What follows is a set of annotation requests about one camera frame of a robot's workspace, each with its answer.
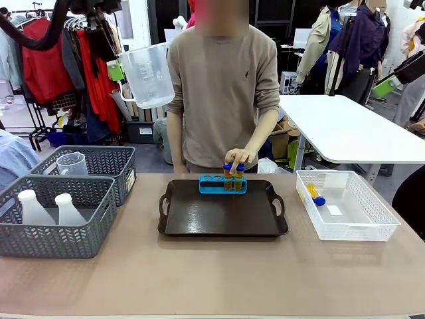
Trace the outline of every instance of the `plastic pitcher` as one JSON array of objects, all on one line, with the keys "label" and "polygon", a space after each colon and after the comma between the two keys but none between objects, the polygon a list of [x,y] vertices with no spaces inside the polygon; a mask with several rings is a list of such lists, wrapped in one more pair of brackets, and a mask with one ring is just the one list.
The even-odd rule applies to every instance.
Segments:
[{"label": "plastic pitcher", "polygon": [[65,154],[56,160],[61,175],[85,176],[88,175],[86,156],[80,152]]},{"label": "plastic pitcher", "polygon": [[157,108],[174,99],[174,88],[167,65],[168,43],[161,43],[119,54],[134,99],[123,96],[126,102],[135,102],[143,109]]}]

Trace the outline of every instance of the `gray plastic basket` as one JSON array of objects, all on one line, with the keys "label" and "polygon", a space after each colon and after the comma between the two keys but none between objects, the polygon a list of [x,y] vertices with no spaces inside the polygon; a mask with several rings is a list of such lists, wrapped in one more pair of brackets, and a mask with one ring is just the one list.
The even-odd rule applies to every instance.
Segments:
[{"label": "gray plastic basket", "polygon": [[[89,259],[95,257],[117,215],[114,180],[110,177],[28,175],[0,194],[0,255],[26,258]],[[58,223],[54,198],[72,196],[88,220],[81,227],[22,225],[18,194],[32,189],[39,203]]]},{"label": "gray plastic basket", "polygon": [[135,148],[118,146],[61,146],[46,160],[31,170],[35,175],[59,175],[56,160],[65,154],[80,152],[86,156],[86,165],[90,176],[107,176],[116,180],[114,185],[117,206],[127,199],[134,181]]}]

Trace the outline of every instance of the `brown tray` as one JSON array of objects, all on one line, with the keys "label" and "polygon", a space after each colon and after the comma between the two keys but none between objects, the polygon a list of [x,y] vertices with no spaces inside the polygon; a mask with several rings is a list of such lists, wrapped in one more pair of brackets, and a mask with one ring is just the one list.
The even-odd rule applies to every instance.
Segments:
[{"label": "brown tray", "polygon": [[158,231],[170,236],[278,237],[288,232],[284,200],[269,181],[248,181],[245,195],[203,195],[197,180],[171,181],[159,212]]}]

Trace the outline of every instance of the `blue test tube rack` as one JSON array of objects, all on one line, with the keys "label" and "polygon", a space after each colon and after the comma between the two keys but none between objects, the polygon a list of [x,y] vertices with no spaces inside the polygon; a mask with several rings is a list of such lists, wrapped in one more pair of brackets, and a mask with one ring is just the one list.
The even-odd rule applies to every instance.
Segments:
[{"label": "blue test tube rack", "polygon": [[[224,185],[224,182],[230,182],[230,183],[237,183],[242,182],[242,189],[240,191],[235,191],[232,189],[231,191],[227,191],[224,187],[220,187],[217,185],[217,187],[211,187],[211,186],[205,186],[206,184],[211,183],[221,183]],[[248,191],[248,182],[246,180],[246,177],[243,177],[242,179],[225,179],[223,175],[202,175],[199,178],[199,193],[205,194],[205,195],[244,195]]]}]

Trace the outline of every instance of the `black hose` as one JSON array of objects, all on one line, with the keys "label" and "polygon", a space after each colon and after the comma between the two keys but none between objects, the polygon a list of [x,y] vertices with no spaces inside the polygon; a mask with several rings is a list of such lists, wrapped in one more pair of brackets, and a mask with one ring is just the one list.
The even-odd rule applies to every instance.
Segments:
[{"label": "black hose", "polygon": [[28,38],[2,15],[0,15],[0,27],[7,35],[23,47],[36,51],[50,50],[59,41],[71,1],[72,0],[56,0],[52,21],[48,26],[46,34],[40,40]]}]

